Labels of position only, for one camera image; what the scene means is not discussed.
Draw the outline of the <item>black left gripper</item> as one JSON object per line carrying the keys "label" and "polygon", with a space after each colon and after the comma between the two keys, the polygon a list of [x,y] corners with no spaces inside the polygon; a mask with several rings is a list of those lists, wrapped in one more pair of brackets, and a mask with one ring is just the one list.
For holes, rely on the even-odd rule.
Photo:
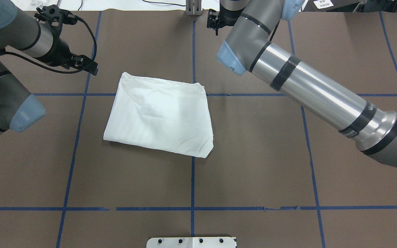
{"label": "black left gripper", "polygon": [[[88,23],[78,15],[69,10],[60,9],[57,5],[36,8],[35,18],[39,24],[43,24],[52,35],[53,43],[51,49],[45,55],[37,58],[38,61],[47,66],[62,66],[65,71],[50,69],[51,72],[61,74],[75,74],[82,71],[96,76],[98,73],[98,63],[95,62],[97,55],[97,41]],[[75,25],[81,22],[85,25],[93,40],[93,55],[89,58],[86,55],[77,55],[70,51],[66,41],[60,38],[63,25]]]}

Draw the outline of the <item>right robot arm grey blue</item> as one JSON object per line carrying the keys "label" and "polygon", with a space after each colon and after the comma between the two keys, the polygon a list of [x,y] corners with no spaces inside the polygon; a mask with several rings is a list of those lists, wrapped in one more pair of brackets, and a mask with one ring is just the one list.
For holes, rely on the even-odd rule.
{"label": "right robot arm grey blue", "polygon": [[252,73],[352,139],[363,154],[397,168],[397,113],[378,109],[272,42],[279,22],[292,20],[303,3],[221,0],[207,16],[208,28],[232,27],[217,60],[238,75]]}

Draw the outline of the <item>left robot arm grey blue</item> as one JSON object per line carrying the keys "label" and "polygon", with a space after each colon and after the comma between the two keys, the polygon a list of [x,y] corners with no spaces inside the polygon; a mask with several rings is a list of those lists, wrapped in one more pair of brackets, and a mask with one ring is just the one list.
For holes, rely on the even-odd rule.
{"label": "left robot arm grey blue", "polygon": [[[61,39],[62,26],[85,25],[93,39],[93,55],[77,55]],[[33,17],[10,0],[0,0],[0,56],[13,55],[51,72],[96,75],[96,38],[88,23],[57,5],[37,8]],[[45,108],[0,61],[0,135],[23,132],[45,115]]]}

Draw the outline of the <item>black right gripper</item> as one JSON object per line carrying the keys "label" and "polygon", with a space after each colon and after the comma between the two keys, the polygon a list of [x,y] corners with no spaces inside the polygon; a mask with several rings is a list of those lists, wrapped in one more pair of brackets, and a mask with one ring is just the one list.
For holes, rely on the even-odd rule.
{"label": "black right gripper", "polygon": [[233,27],[235,21],[233,18],[224,16],[221,12],[216,10],[208,10],[207,16],[207,28],[215,31],[215,35],[218,36],[218,31],[226,26]]}

